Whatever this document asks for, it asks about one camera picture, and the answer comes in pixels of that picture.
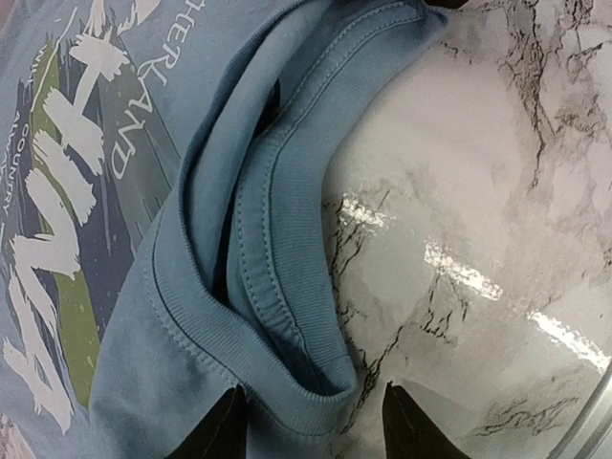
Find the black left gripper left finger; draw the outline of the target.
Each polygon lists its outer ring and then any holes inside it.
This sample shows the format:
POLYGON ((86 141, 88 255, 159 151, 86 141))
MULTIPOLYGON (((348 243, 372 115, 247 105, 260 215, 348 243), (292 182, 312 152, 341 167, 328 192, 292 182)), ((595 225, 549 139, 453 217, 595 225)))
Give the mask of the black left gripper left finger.
POLYGON ((244 459, 248 403, 241 385, 228 389, 170 453, 170 459, 244 459))

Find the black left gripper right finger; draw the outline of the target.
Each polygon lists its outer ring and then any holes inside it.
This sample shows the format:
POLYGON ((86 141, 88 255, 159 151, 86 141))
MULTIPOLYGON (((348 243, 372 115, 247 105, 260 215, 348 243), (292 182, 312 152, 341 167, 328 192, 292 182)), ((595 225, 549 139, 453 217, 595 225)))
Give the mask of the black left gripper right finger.
POLYGON ((459 449, 405 389, 392 382, 384 391, 382 423, 386 458, 459 457, 459 449))

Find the light blue printed t-shirt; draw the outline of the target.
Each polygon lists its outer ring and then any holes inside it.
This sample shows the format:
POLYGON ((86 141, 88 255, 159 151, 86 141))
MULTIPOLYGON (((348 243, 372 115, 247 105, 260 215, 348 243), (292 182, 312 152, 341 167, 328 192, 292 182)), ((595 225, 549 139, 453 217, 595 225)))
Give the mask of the light blue printed t-shirt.
POLYGON ((322 458, 356 393, 328 163, 446 30, 430 1, 1 5, 1 454, 322 458))

